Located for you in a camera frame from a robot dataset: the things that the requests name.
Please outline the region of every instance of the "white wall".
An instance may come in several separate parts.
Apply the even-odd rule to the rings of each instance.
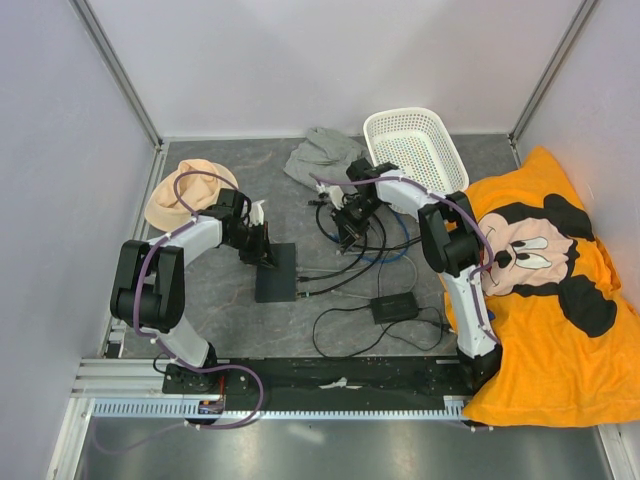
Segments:
[[[579,0],[91,0],[162,135],[355,133],[438,112],[515,124]]]
[[[0,14],[0,470],[44,478],[152,148],[64,0]]]
[[[560,161],[640,308],[640,3],[601,1],[519,145]],[[640,423],[621,426],[640,474]]]

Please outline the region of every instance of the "gray floor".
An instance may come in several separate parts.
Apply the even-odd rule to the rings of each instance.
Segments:
[[[176,420],[98,422],[100,444],[121,449]],[[264,420],[224,432],[180,428],[118,456],[87,445],[80,465],[87,458],[87,480],[612,478],[592,428],[471,433],[438,422],[400,420]]]
[[[292,150],[301,139],[273,140],[219,140],[171,143],[164,175],[175,170],[187,158],[205,158],[222,163],[236,175],[240,188],[252,200],[265,199],[265,214],[269,221],[271,241],[295,242],[298,265],[302,267],[342,267],[350,257],[336,256],[335,245],[318,232],[314,209],[307,201],[316,194],[285,175],[282,168]],[[505,135],[454,136],[470,181],[513,170],[516,165]],[[388,211],[382,211],[387,225],[389,244],[404,241],[400,228]],[[417,234],[417,225],[405,216],[411,236]],[[324,222],[331,227],[325,214]],[[196,330],[213,343],[221,357],[244,356],[315,356],[311,343],[314,319],[331,307],[356,307],[366,300],[326,294],[292,303],[256,304],[253,301],[255,267],[240,263],[233,250],[209,251],[188,267],[186,273],[187,318]],[[443,288],[438,277],[426,264],[420,246],[414,246],[409,256],[419,269],[414,292],[421,306],[442,307]],[[365,296],[376,296],[378,269],[360,277],[344,287],[344,291]],[[413,278],[406,261],[385,265],[382,271],[383,294],[400,293],[410,287]],[[316,289],[335,282],[300,284]],[[372,343],[380,333],[373,325],[369,311],[327,316],[318,330],[318,341],[328,353],[344,355]],[[123,356],[150,358],[158,352],[155,346],[127,332]],[[433,345],[438,332],[428,324],[410,322],[395,327],[393,332],[422,347]],[[455,337],[447,335],[433,354],[451,353]],[[385,338],[372,355],[415,355],[418,350],[393,338]]]

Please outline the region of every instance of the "black power adapter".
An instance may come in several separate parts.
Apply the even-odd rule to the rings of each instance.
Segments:
[[[412,292],[372,298],[369,305],[373,321],[377,325],[411,320],[420,313],[418,302]]]

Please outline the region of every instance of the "black cable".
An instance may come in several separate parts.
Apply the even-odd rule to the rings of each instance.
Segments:
[[[380,268],[378,269],[378,280],[377,280],[377,283],[378,283],[378,297],[380,296],[380,274],[382,273],[382,267],[384,267],[384,264],[385,264],[384,261],[387,259],[387,257],[389,256],[390,253],[391,252],[387,252],[387,253],[384,254],[384,258],[380,262]]]
[[[412,318],[412,319],[407,319],[407,320],[398,320],[397,322],[390,323],[389,325],[387,325],[382,330],[382,333],[376,339],[375,342],[373,342],[368,347],[363,348],[361,350],[358,350],[357,352],[350,353],[349,355],[343,355],[343,356],[334,357],[334,356],[331,356],[331,355],[327,355],[322,350],[320,350],[320,347],[318,347],[318,344],[316,342],[316,327],[318,325],[318,322],[320,321],[320,319],[323,316],[325,316],[327,313],[330,313],[330,312],[356,312],[358,310],[363,310],[365,308],[370,308],[370,306],[367,304],[367,305],[362,305],[361,307],[356,307],[356,308],[330,308],[329,310],[325,310],[324,312],[322,312],[318,316],[318,318],[316,318],[315,322],[313,322],[313,330],[312,330],[311,340],[313,341],[313,348],[315,348],[316,352],[318,352],[318,354],[320,356],[322,356],[324,358],[327,358],[329,360],[344,360],[344,359],[347,359],[347,358],[352,358],[352,357],[355,357],[356,355],[361,355],[363,353],[366,353],[369,350],[371,350],[372,348],[374,348],[376,345],[378,345],[382,341],[382,339],[384,338],[385,335],[389,335],[389,333],[388,333],[389,330],[391,330],[396,325],[398,325],[400,323],[404,323],[404,322],[416,322],[416,321],[420,322],[420,321],[424,321],[423,319]],[[440,317],[440,322],[442,323],[442,314],[437,309],[434,308],[434,310],[436,310],[438,312],[438,316]],[[440,342],[442,341],[442,337],[443,337],[443,331],[442,331],[442,328],[440,328],[440,337],[438,338],[438,341],[434,345],[432,345],[431,347],[422,348],[422,347],[419,347],[418,345],[415,345],[413,343],[411,345],[413,345],[414,347],[416,347],[418,350],[420,350],[422,352],[428,352],[428,351],[433,350],[434,348],[436,348],[438,345],[440,345]]]
[[[158,360],[160,360],[160,357],[161,357],[162,355],[164,355],[165,357],[169,358],[169,355],[167,355],[167,354],[166,354],[166,353],[164,353],[164,352],[160,352],[158,355],[156,355],[156,358],[154,358],[154,359],[153,359],[152,367],[153,367],[153,369],[154,369],[156,372],[158,372],[158,373],[160,373],[160,374],[162,374],[162,375],[165,375],[165,374],[167,373],[167,371],[166,371],[166,370],[160,370],[160,369],[158,368]]]
[[[426,353],[426,352],[429,352],[429,351],[433,350],[433,349],[434,349],[434,348],[436,348],[438,345],[440,345],[440,342],[442,341],[442,337],[444,336],[444,330],[445,330],[445,327],[444,327],[444,320],[443,320],[443,318],[442,318],[442,313],[440,313],[440,310],[438,310],[438,309],[437,309],[437,308],[435,308],[435,307],[425,307],[425,308],[422,308],[421,310],[428,310],[428,309],[432,309],[432,310],[434,310],[434,311],[438,314],[438,318],[440,319],[440,323],[439,323],[439,324],[435,324],[435,322],[433,322],[432,320],[429,320],[429,319],[417,319],[417,318],[416,318],[416,319],[414,319],[414,320],[416,320],[416,321],[421,321],[421,322],[425,322],[425,323],[429,323],[429,324],[431,324],[431,325],[434,325],[434,326],[438,327],[438,329],[440,330],[440,336],[438,337],[438,341],[437,341],[434,345],[432,345],[431,347],[428,347],[428,348],[421,347],[421,346],[419,346],[419,345],[416,345],[416,344],[415,344],[415,343],[413,343],[412,341],[407,340],[406,338],[398,337],[397,335],[392,335],[392,334],[390,334],[388,331],[384,331],[384,329],[383,329],[383,332],[384,332],[384,333],[386,333],[386,335],[387,335],[388,337],[395,338],[396,340],[401,340],[401,341],[403,341],[404,343],[406,343],[407,345],[411,345],[412,347],[417,348],[418,350],[420,350],[420,351],[421,351],[421,352],[423,352],[423,353]]]
[[[420,240],[421,240],[421,237],[416,237],[416,238],[412,238],[408,242],[400,243],[400,244],[396,245],[395,247],[389,247],[389,248],[367,247],[367,250],[382,250],[383,252],[392,252],[394,250],[404,250],[407,247],[411,247],[412,245],[415,245],[416,243],[419,243]]]
[[[245,207],[247,207],[247,213],[245,213],[242,217],[242,221],[244,223],[248,223],[249,222],[249,214],[251,213],[251,199],[249,197],[244,197],[244,205]]]
[[[338,243],[338,240],[336,240],[335,237],[333,237],[329,232],[327,232],[324,229],[324,227],[322,226],[322,223],[320,223],[320,210],[322,209],[322,207],[324,205],[325,205],[324,203],[319,203],[318,206],[316,207],[316,225],[318,225],[318,230],[320,230],[320,233],[322,233],[322,235],[327,237],[332,242]],[[408,242],[403,242],[403,243],[400,243],[400,244],[398,244],[398,245],[396,245],[394,247],[389,247],[389,248],[387,248],[386,246],[370,247],[368,245],[357,245],[357,244],[352,245],[352,247],[353,248],[366,248],[366,250],[371,250],[371,251],[381,250],[383,252],[392,252],[394,250],[404,250],[407,247],[415,245],[416,243],[420,242],[420,239],[421,239],[421,237],[412,238]]]
[[[322,210],[322,207],[324,205],[325,205],[324,203],[318,203],[318,206],[316,207],[316,225],[318,225],[318,229],[320,230],[320,233],[322,233],[325,237],[327,237],[332,242],[338,243],[338,241],[335,238],[333,238],[320,223],[320,210]]]
[[[367,232],[364,233],[364,244],[365,246],[367,245]],[[306,275],[302,275],[298,277],[298,281],[313,282],[314,280],[326,280],[327,278],[333,278],[333,277],[342,275],[343,273],[346,273],[347,271],[351,270],[351,268],[353,268],[356,265],[356,263],[362,260],[362,257],[364,257],[364,254],[366,253],[366,251],[367,251],[366,247],[363,248],[360,254],[356,257],[356,259],[353,262],[351,262],[349,265],[344,267],[342,270],[338,270],[337,272],[331,272],[326,275],[319,275],[317,277],[308,277]]]
[[[376,220],[376,222],[378,222],[378,226],[380,227],[380,232],[382,233],[382,246],[385,246],[387,244],[387,231],[384,228],[384,225],[382,224],[382,222],[380,221],[380,219],[374,214],[373,218]],[[342,287],[343,285],[346,285],[349,282],[352,282],[353,280],[355,280],[356,278],[358,278],[361,275],[364,275],[365,273],[367,273],[369,270],[371,270],[374,265],[378,262],[378,260],[380,260],[380,258],[382,257],[382,254],[384,252],[382,250],[380,250],[380,252],[378,252],[378,256],[374,259],[373,262],[371,262],[369,265],[367,265],[366,267],[364,267],[362,270],[360,270],[359,272],[356,272],[355,275],[352,275],[351,277],[347,278],[346,280],[343,280],[340,283],[337,283],[331,287],[328,288],[323,288],[322,290],[317,290],[315,292],[298,292],[298,296],[305,298],[305,297],[315,297],[317,295],[322,295],[325,293],[329,293],[333,290],[335,290],[336,288]]]

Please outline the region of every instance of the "orange pillow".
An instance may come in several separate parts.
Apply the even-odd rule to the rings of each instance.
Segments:
[[[482,286],[504,352],[464,414],[505,426],[640,419],[640,319],[552,155],[537,147],[466,193],[496,254]],[[447,316],[455,325],[450,305]]]

